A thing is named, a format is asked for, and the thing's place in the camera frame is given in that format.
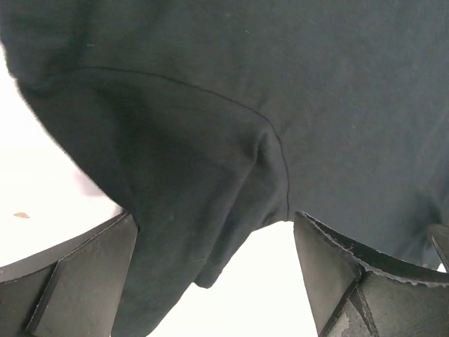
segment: black fabric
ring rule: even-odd
[[[115,336],[296,210],[437,264],[445,1],[6,0],[0,34],[38,118],[141,228]]]

